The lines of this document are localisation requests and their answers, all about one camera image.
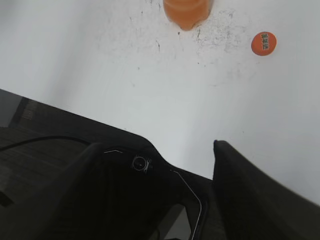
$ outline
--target stain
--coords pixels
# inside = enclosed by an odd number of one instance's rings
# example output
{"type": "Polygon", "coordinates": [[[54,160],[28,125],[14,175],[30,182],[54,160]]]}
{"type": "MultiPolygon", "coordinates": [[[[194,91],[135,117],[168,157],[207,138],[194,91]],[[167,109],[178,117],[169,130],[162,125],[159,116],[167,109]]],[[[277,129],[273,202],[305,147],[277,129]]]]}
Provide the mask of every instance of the stain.
{"type": "Polygon", "coordinates": [[[234,73],[233,73],[232,70],[228,70],[228,71],[226,72],[226,78],[227,78],[228,80],[233,80],[233,79],[234,79],[234,73]]]}
{"type": "Polygon", "coordinates": [[[248,15],[243,16],[233,8],[226,8],[217,12],[206,20],[194,34],[197,41],[198,56],[206,54],[208,48],[221,49],[231,53],[237,49],[249,46],[251,38],[248,37],[248,29],[251,26],[251,19],[248,15]]]}
{"type": "Polygon", "coordinates": [[[209,87],[219,87],[219,86],[221,86],[221,85],[226,85],[226,84],[228,84],[227,82],[220,82],[220,83],[217,83],[217,84],[209,84],[208,86],[209,87]]]}
{"type": "Polygon", "coordinates": [[[32,120],[34,112],[28,109],[25,109],[22,113],[22,118],[27,120],[32,120]]]}
{"type": "Polygon", "coordinates": [[[220,58],[218,57],[210,62],[210,64],[215,64],[215,65],[218,65],[219,63],[220,63],[220,58]]]}
{"type": "Polygon", "coordinates": [[[182,48],[182,52],[184,52],[184,51],[185,51],[185,48],[184,48],[184,44],[183,44],[182,41],[181,41],[180,32],[178,32],[178,35],[179,35],[179,43],[180,43],[180,46],[181,46],[181,48],[182,48]]]}
{"type": "Polygon", "coordinates": [[[160,52],[160,44],[159,44],[159,42],[157,40],[155,40],[155,41],[158,44],[158,49],[159,49],[159,52],[160,52]]]}
{"type": "Polygon", "coordinates": [[[251,82],[252,80],[254,80],[255,76],[257,75],[256,72],[254,72],[248,79],[248,82],[251,82]]]}

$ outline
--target white surface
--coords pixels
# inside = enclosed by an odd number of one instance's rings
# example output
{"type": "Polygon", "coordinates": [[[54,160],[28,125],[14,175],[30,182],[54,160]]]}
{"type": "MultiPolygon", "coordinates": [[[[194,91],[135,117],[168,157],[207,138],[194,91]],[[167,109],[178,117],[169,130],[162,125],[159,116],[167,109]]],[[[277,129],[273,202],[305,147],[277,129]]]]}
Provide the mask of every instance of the white surface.
{"type": "Polygon", "coordinates": [[[319,9],[215,0],[184,32],[160,0],[0,1],[0,88],[141,135],[207,178],[213,141],[229,141],[320,204],[319,9]],[[251,51],[261,31],[270,56],[251,51]]]}

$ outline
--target black wire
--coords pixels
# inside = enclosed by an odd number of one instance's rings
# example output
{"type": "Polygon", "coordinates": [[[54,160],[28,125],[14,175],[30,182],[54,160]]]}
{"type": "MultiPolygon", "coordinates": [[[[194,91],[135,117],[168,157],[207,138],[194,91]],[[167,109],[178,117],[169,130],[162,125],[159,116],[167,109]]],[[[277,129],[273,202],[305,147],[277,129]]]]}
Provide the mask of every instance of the black wire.
{"type": "Polygon", "coordinates": [[[21,145],[30,144],[30,143],[34,143],[34,142],[40,142],[40,141],[46,141],[46,140],[51,140],[51,139],[71,140],[71,141],[75,141],[75,142],[84,144],[86,146],[90,145],[90,142],[82,140],[77,137],[73,137],[73,136],[43,136],[43,137],[32,138],[29,140],[25,140],[25,141],[17,142],[14,144],[10,144],[8,146],[1,147],[0,152],[8,150],[8,149],[16,148],[21,145]]]}

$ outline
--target orange bottle cap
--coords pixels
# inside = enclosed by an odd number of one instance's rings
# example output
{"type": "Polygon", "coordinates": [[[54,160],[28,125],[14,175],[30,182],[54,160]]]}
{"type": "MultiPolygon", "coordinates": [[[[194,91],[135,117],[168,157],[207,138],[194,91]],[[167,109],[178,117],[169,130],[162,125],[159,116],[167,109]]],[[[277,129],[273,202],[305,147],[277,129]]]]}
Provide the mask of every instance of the orange bottle cap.
{"type": "Polygon", "coordinates": [[[271,54],[277,45],[276,36],[271,32],[263,31],[258,33],[252,40],[252,51],[259,56],[271,54]]]}

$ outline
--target orange bottle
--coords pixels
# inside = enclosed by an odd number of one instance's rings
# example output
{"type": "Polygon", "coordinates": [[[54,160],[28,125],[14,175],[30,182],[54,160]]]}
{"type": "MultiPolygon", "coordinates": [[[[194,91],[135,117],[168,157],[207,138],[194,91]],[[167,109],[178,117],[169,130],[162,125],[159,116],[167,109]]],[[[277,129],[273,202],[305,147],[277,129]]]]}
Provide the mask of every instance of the orange bottle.
{"type": "Polygon", "coordinates": [[[209,15],[210,0],[163,0],[167,17],[183,30],[192,27],[209,15]]]}

